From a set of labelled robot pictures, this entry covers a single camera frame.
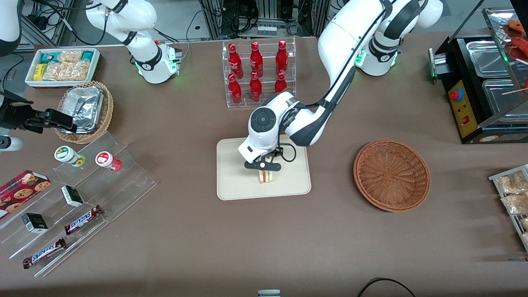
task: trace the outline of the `cookie box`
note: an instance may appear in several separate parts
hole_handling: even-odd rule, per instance
[[[90,61],[90,67],[88,68],[88,74],[84,80],[64,80],[64,81],[38,81],[34,80],[33,75],[37,70],[37,65],[41,63],[43,55],[60,52],[62,50],[73,50],[73,51],[83,51],[83,52],[93,52]],[[58,49],[42,49],[35,52],[31,66],[27,71],[25,82],[28,86],[33,88],[67,88],[71,86],[77,86],[82,83],[91,82],[95,76],[97,65],[99,62],[100,53],[95,48],[58,48]]]
[[[50,185],[50,180],[46,176],[24,170],[8,183],[0,186],[0,219]]]

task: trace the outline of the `small black box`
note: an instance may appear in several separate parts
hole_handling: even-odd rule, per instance
[[[39,214],[27,212],[22,216],[22,221],[26,225],[27,231],[29,232],[44,233],[48,229],[44,218]]]
[[[66,199],[66,203],[68,203],[71,206],[74,207],[80,207],[84,201],[82,201],[81,195],[79,195],[79,192],[76,188],[65,185],[61,188],[62,195]]]

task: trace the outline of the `snickers bar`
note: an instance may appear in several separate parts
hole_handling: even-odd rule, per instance
[[[24,265],[24,269],[28,269],[29,267],[35,265],[35,263],[37,263],[38,261],[46,257],[49,257],[51,254],[61,249],[66,249],[66,242],[64,241],[64,238],[62,237],[56,243],[41,250],[38,254],[33,255],[33,257],[28,257],[24,259],[24,262],[22,262],[22,265]]]
[[[99,205],[95,206],[94,208],[90,209],[86,214],[84,214],[82,217],[78,218],[77,220],[73,221],[73,223],[69,224],[64,228],[66,230],[66,235],[70,235],[73,232],[80,229],[82,226],[86,225],[89,221],[93,220],[96,216],[103,213],[103,210],[99,207]]]

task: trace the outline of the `brown table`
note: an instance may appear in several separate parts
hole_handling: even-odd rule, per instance
[[[308,148],[309,194],[240,201],[216,196],[216,144],[247,136],[251,113],[225,106],[222,43],[192,44],[181,75],[161,85],[137,74],[125,47],[100,48],[97,79],[115,99],[110,131],[159,184],[43,279],[0,252],[0,295],[355,296],[378,276],[418,296],[526,294],[528,263],[507,262],[525,254],[487,177],[527,163],[528,145],[460,144],[444,90],[428,79],[427,49],[446,35],[410,34],[387,75],[357,72]],[[298,98],[315,102],[328,88],[317,40],[297,46]],[[45,108],[63,93],[25,95]],[[13,135],[25,147],[0,155],[1,183],[58,165],[52,152],[64,142],[54,131]],[[429,165],[431,193],[414,211],[376,209],[352,180],[358,150],[381,138],[411,145]],[[364,296],[404,293],[388,283]]]

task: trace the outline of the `emergency stop button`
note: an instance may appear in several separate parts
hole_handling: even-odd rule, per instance
[[[456,88],[453,91],[449,92],[449,99],[454,102],[460,102],[464,97],[464,91],[461,88]]]

